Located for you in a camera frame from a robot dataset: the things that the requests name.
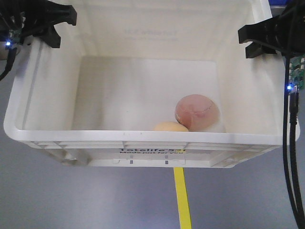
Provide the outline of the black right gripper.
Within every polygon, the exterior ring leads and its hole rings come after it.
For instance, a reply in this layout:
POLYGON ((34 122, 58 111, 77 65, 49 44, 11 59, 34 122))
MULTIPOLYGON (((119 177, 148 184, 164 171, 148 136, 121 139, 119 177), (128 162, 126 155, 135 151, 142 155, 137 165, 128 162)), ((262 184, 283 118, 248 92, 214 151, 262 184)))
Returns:
POLYGON ((305 2, 288 0, 286 7, 272 19, 248 24, 238 30, 239 44, 253 42, 245 48, 245 56, 252 59, 263 54, 301 56, 305 53, 305 2), (276 44, 269 48, 262 44, 276 44))

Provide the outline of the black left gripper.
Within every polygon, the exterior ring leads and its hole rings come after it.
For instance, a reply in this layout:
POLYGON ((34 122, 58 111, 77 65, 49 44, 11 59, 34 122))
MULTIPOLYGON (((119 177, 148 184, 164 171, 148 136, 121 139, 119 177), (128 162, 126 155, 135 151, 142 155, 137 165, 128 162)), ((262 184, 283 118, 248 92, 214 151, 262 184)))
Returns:
POLYGON ((49 0, 2 0, 0 2, 0 42, 5 45, 9 29, 20 24, 20 14, 25 14, 21 38, 40 38, 51 48, 60 48, 61 37, 54 26, 66 22, 76 26, 77 11, 72 5, 62 5, 49 0))

